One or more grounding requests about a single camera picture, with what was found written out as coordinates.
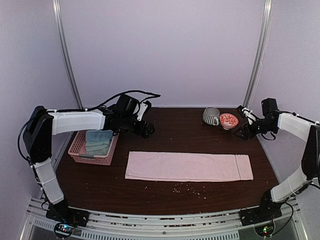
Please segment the pink towel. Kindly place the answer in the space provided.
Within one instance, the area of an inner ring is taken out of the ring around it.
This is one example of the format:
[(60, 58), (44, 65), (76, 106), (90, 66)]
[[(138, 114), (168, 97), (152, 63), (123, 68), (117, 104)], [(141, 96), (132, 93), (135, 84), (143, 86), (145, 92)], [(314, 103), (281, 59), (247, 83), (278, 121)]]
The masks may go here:
[(131, 151), (128, 180), (163, 182), (252, 181), (248, 155)]

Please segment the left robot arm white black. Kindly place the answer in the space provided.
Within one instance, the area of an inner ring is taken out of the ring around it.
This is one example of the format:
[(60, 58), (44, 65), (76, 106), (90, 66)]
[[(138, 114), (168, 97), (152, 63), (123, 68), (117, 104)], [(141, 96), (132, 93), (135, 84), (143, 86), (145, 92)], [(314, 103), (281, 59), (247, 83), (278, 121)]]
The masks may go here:
[(159, 95), (146, 92), (146, 99), (138, 100), (130, 93), (118, 93), (95, 107), (84, 109), (46, 109), (39, 105), (21, 127), (17, 137), (18, 151), (21, 151), (23, 143), (27, 155), (22, 158), (30, 165), (37, 183), (53, 205), (53, 215), (61, 222), (69, 221), (72, 211), (64, 205), (67, 201), (52, 166), (52, 137), (79, 131), (111, 130), (116, 134), (132, 132), (149, 138), (155, 132), (155, 127), (143, 117), (152, 107), (149, 100)]

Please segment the pink plastic basket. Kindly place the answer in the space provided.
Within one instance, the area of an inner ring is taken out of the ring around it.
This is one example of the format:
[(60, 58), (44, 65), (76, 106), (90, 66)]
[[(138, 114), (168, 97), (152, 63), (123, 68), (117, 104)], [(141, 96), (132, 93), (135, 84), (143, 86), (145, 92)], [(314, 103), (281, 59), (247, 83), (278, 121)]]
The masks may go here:
[(86, 131), (78, 131), (69, 147), (68, 154), (76, 163), (110, 166), (118, 142), (119, 134), (112, 137), (105, 155), (87, 154)]

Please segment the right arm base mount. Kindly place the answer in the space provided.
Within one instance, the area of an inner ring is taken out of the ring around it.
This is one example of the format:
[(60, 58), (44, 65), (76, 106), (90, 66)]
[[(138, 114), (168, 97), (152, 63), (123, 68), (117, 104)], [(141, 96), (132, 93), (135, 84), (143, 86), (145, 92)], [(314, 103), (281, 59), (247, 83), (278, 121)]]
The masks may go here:
[(239, 218), (242, 226), (253, 225), (255, 233), (262, 238), (271, 237), (276, 232), (275, 219), (282, 216), (281, 210), (272, 214), (258, 215), (258, 207), (242, 208), (239, 211)]

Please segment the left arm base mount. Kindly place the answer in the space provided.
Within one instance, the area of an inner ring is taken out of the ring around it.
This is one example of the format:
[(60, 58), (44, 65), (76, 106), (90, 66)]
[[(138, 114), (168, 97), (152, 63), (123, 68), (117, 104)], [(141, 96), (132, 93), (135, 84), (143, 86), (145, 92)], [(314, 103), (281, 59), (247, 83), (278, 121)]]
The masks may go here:
[(67, 217), (62, 217), (50, 208), (45, 216), (47, 219), (57, 222), (53, 227), (55, 236), (60, 239), (66, 239), (74, 233), (76, 228), (87, 226), (89, 215), (88, 211), (69, 208)]

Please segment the green panda towel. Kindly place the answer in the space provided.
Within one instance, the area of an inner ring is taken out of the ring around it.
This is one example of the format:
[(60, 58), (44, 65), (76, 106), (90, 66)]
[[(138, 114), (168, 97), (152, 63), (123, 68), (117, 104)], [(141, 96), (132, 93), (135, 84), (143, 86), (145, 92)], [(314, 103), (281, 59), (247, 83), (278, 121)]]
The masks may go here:
[(88, 155), (105, 156), (110, 148), (109, 142), (89, 141), (85, 144), (85, 151)]

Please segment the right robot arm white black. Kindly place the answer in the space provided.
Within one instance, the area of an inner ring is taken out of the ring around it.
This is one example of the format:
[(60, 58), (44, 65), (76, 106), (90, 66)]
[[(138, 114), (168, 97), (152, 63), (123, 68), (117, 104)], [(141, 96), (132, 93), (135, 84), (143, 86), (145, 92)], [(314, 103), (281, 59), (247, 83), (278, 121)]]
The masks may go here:
[(320, 123), (295, 112), (280, 110), (274, 98), (262, 100), (261, 108), (262, 117), (258, 117), (248, 107), (237, 107), (245, 123), (237, 128), (235, 136), (251, 140), (258, 135), (264, 138), (270, 134), (270, 141), (275, 141), (277, 133), (282, 133), (299, 142), (302, 151), (301, 159), (296, 162), (297, 169), (261, 197), (256, 216), (266, 221), (286, 199), (301, 192), (320, 177)]

